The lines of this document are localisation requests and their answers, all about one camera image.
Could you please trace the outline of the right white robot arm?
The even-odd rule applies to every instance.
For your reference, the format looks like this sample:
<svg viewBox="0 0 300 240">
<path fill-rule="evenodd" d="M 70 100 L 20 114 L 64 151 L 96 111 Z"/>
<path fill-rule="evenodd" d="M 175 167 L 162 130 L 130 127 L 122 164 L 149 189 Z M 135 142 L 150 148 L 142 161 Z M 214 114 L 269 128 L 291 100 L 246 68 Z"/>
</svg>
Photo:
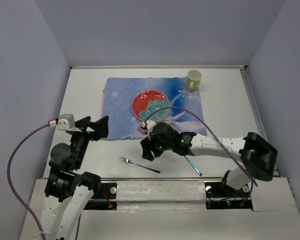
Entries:
<svg viewBox="0 0 300 240">
<path fill-rule="evenodd" d="M 180 156 L 213 156 L 234 161 L 236 168 L 227 170 L 220 183 L 225 196 L 232 196 L 243 186 L 257 180 L 273 179 L 278 151 L 255 132 L 245 137 L 217 138 L 195 132 L 178 132 L 165 122 L 142 122 L 138 129 L 146 137 L 141 140 L 142 158 L 153 161 L 164 151 Z"/>
</svg>

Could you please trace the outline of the red and blue plate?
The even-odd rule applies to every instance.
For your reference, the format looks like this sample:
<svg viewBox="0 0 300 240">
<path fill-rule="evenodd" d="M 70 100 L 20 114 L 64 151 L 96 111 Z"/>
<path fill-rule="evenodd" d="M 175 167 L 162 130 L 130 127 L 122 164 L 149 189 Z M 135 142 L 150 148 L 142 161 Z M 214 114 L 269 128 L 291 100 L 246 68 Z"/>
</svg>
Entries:
<svg viewBox="0 0 300 240">
<path fill-rule="evenodd" d="M 131 104 L 133 114 L 141 121 L 147 119 L 153 112 L 170 106 L 169 98 L 157 90 L 146 90 L 139 93 Z"/>
</svg>

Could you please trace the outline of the iridescent fork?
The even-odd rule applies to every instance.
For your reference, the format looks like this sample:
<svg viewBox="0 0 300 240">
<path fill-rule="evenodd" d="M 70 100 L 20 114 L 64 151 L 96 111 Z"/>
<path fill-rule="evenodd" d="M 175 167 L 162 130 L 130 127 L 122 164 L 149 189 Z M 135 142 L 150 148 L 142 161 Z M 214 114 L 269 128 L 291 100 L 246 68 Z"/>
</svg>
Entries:
<svg viewBox="0 0 300 240">
<path fill-rule="evenodd" d="M 137 166 L 137 167 L 140 167 L 140 168 L 149 170 L 149 171 L 154 172 L 154 173 L 157 173 L 157 174 L 160 174 L 160 173 L 161 173 L 159 170 L 156 170 L 156 169 L 153 169 L 153 168 L 150 168 L 150 167 L 147 167 L 147 166 L 144 166 L 144 165 L 141 165 L 141 164 L 132 162 L 129 158 L 126 158 L 126 157 L 123 157 L 123 156 L 120 156 L 120 157 L 118 158 L 118 160 L 119 160 L 120 162 L 126 164 L 126 165 L 134 165 L 134 166 Z"/>
</svg>

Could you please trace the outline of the white cup yellow handle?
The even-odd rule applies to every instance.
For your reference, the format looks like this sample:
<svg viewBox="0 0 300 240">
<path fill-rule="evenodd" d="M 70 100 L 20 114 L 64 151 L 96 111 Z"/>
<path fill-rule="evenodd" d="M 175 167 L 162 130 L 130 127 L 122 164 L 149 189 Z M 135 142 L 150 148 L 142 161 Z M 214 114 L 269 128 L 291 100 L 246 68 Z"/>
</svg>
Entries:
<svg viewBox="0 0 300 240">
<path fill-rule="evenodd" d="M 198 70 L 190 70 L 187 73 L 187 77 L 186 77 L 186 88 L 191 91 L 194 92 L 199 88 L 200 82 L 202 79 L 202 73 Z"/>
</svg>

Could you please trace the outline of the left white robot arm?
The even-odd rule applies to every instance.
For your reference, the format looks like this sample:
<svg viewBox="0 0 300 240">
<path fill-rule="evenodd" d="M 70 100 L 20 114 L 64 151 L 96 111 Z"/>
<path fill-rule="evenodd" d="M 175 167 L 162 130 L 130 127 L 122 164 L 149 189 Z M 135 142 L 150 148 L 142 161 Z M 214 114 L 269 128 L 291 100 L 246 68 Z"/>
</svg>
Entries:
<svg viewBox="0 0 300 240">
<path fill-rule="evenodd" d="M 75 171 L 81 168 L 89 143 L 108 137 L 108 122 L 108 116 L 92 121 L 90 116 L 75 120 L 72 114 L 48 122 L 49 127 L 66 132 L 71 139 L 50 151 L 39 231 L 44 239 L 67 240 L 88 201 L 100 194 L 100 176 Z"/>
</svg>

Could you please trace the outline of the iridescent spoon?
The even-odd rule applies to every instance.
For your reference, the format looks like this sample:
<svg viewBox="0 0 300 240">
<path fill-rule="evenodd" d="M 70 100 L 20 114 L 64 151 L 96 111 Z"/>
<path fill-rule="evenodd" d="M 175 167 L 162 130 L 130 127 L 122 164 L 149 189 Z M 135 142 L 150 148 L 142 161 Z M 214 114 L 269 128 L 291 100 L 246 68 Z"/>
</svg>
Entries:
<svg viewBox="0 0 300 240">
<path fill-rule="evenodd" d="M 191 167 L 195 170 L 195 172 L 200 176 L 200 177 L 202 177 L 203 176 L 203 174 L 200 172 L 200 170 L 192 163 L 192 161 L 187 157 L 187 156 L 185 156 L 184 157 L 186 160 L 187 160 L 187 162 L 191 165 Z"/>
</svg>

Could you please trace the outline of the blue princess print cloth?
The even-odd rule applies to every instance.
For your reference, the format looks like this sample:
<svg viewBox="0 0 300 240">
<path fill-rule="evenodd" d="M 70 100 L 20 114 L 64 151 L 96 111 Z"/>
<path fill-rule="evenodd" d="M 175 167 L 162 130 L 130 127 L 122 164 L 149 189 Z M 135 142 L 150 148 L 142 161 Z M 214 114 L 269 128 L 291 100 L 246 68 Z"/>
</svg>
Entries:
<svg viewBox="0 0 300 240">
<path fill-rule="evenodd" d="M 202 124 L 203 111 L 198 90 L 189 91 L 184 77 L 148 77 L 107 79 L 102 96 L 102 116 L 108 116 L 108 140 L 143 139 L 138 128 L 142 123 L 132 112 L 132 102 L 141 92 L 155 90 L 165 94 L 171 106 L 153 112 L 148 118 L 164 122 L 178 132 L 206 135 Z"/>
</svg>

